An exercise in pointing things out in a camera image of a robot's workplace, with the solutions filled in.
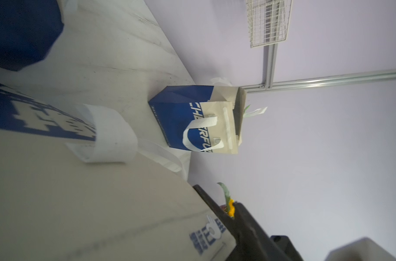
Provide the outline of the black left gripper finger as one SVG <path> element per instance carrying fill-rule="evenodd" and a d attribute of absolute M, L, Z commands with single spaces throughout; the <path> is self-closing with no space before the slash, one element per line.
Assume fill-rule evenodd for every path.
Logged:
<path fill-rule="evenodd" d="M 233 204 L 233 219 L 199 185 L 193 188 L 236 240 L 228 261 L 303 261 L 289 237 L 268 236 L 242 203 Z"/>

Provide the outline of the blue beige bag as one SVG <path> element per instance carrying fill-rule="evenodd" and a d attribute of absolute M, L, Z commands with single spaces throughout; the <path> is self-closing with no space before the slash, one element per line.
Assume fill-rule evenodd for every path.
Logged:
<path fill-rule="evenodd" d="M 0 1 L 0 68 L 44 60 L 63 29 L 57 1 Z"/>
<path fill-rule="evenodd" d="M 237 154 L 246 91 L 240 87 L 168 86 L 148 104 L 169 147 Z"/>
<path fill-rule="evenodd" d="M 0 261 L 225 261 L 183 162 L 115 110 L 82 121 L 0 84 Z"/>

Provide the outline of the green white takeout bag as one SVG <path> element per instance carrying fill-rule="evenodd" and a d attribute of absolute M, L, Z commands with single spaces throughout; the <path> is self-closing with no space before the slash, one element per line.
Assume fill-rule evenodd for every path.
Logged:
<path fill-rule="evenodd" d="M 232 87 L 232 83 L 226 78 L 216 77 L 211 79 L 211 83 L 213 85 L 222 86 L 222 87 Z M 267 107 L 258 108 L 253 112 L 248 112 L 250 105 L 247 105 L 244 110 L 244 118 L 254 117 L 256 115 L 264 114 L 267 110 Z"/>

